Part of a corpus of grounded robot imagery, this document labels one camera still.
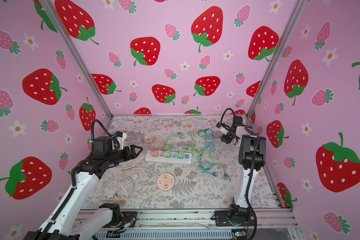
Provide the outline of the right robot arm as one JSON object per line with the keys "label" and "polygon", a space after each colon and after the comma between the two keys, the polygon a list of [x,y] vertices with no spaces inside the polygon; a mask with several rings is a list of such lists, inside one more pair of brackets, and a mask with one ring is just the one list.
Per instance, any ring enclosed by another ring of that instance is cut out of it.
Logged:
{"label": "right robot arm", "polygon": [[254,132],[253,127],[245,125],[243,117],[231,108],[225,109],[217,124],[223,133],[221,140],[226,144],[235,141],[239,144],[238,163],[241,176],[237,195],[226,211],[215,211],[211,220],[216,226],[254,227],[250,236],[242,239],[252,240],[257,233],[258,218],[250,202],[255,178],[266,163],[266,139]]}

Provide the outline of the pink USB charger plug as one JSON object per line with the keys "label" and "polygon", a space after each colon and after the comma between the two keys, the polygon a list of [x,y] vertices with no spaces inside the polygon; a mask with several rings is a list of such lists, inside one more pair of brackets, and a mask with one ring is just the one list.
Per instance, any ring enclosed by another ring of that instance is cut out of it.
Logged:
{"label": "pink USB charger plug", "polygon": [[151,155],[151,157],[155,158],[155,157],[158,157],[159,153],[157,150],[151,150],[150,155]]}

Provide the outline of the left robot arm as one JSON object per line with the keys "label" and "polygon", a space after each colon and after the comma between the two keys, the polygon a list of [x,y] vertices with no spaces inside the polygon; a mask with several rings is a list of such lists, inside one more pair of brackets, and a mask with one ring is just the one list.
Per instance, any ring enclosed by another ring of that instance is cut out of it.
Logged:
{"label": "left robot arm", "polygon": [[124,146],[127,135],[123,132],[111,134],[105,131],[104,137],[96,138],[95,124],[91,125],[90,154],[71,170],[71,185],[63,200],[51,216],[35,232],[28,232],[26,240],[94,240],[95,234],[104,226],[117,226],[123,216],[117,204],[102,204],[96,212],[74,227],[75,220],[92,189],[104,173],[120,163],[136,159],[143,151],[136,145]]}

